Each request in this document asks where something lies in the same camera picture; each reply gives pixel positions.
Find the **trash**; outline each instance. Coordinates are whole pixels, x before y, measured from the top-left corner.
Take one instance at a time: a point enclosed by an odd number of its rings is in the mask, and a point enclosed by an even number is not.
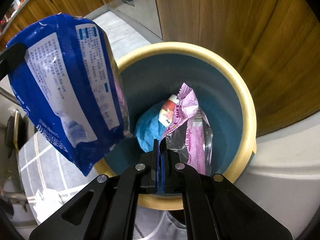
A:
[[[105,32],[93,21],[58,14],[7,44],[28,47],[9,74],[12,90],[35,127],[84,175],[130,136],[122,81]]]
[[[42,194],[38,189],[35,195],[33,209],[37,214],[37,220],[42,223],[63,205],[63,200],[55,189],[44,188]]]
[[[154,105],[140,117],[135,136],[145,152],[152,150],[154,139],[165,138],[167,148],[178,152],[181,162],[210,175],[213,133],[194,91],[185,83],[176,97],[172,95],[164,104]]]

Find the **snack wrapper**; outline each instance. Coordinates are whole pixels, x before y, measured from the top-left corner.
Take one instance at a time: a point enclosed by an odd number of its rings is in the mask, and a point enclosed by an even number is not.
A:
[[[176,104],[179,102],[176,95],[171,95],[169,99],[162,106],[158,121],[164,125],[164,127],[168,128],[172,122],[173,111]]]
[[[167,148],[179,153],[180,160],[199,173],[210,175],[213,133],[194,91],[185,83],[177,95],[172,122],[165,130]]]

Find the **yellow bin rim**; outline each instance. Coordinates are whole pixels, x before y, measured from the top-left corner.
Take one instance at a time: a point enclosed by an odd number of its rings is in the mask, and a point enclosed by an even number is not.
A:
[[[218,69],[230,82],[234,88],[242,109],[243,130],[240,145],[233,161],[223,173],[232,183],[241,175],[246,168],[252,153],[256,153],[256,130],[257,120],[253,100],[249,89],[244,83],[238,72],[222,57],[214,52],[200,46],[184,42],[161,42],[144,46],[136,49],[117,61],[120,72],[125,70],[133,63],[146,57],[159,54],[182,54],[196,57]],[[100,174],[109,177],[115,176],[114,171],[107,165],[102,158],[94,166]],[[138,204],[140,206],[159,209],[159,210],[178,210],[183,209],[182,196],[158,196],[158,195],[139,195]]]

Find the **blue packaging bag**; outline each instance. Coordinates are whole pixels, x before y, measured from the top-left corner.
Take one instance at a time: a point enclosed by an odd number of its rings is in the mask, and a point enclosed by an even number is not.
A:
[[[130,136],[121,78],[104,31],[93,21],[58,14],[13,37],[28,47],[9,74],[35,127],[86,176]]]
[[[160,141],[166,127],[159,122],[159,112],[165,101],[149,108],[137,121],[134,136],[144,152],[153,150],[154,139]]]

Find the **metal screw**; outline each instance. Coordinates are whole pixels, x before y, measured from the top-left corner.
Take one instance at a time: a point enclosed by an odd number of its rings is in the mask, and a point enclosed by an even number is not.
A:
[[[183,170],[185,165],[183,163],[176,163],[175,168],[177,170]]]
[[[223,176],[221,174],[215,174],[213,176],[213,179],[216,181],[216,182],[221,182],[223,181]]]
[[[138,163],[137,165],[136,165],[136,170],[138,170],[138,171],[142,171],[142,170],[144,170],[146,168],[146,166],[143,164],[143,163]]]
[[[106,180],[107,180],[107,176],[106,175],[99,175],[98,177],[97,177],[97,181],[98,182],[100,182],[100,183],[102,183],[102,182],[105,182]]]

